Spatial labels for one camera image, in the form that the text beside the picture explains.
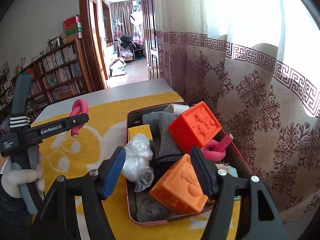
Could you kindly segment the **white gloved left hand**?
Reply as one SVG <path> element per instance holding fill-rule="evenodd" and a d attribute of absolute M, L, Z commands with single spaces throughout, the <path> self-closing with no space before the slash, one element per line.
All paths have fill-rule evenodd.
<path fill-rule="evenodd" d="M 1 178 L 4 191 L 13 198 L 21 198 L 20 185 L 35 182 L 38 189 L 43 192 L 45 190 L 44 168 L 40 161 L 42 161 L 42 155 L 39 153 L 39 160 L 35 170 L 13 170 L 11 159 L 8 158 Z"/>

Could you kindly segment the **dark left sleeve forearm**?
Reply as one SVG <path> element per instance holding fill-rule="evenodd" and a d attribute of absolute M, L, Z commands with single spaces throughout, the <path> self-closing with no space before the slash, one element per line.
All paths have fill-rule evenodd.
<path fill-rule="evenodd" d="M 29 239 L 33 216 L 22 198 L 14 198 L 1 186 L 1 239 Z"/>

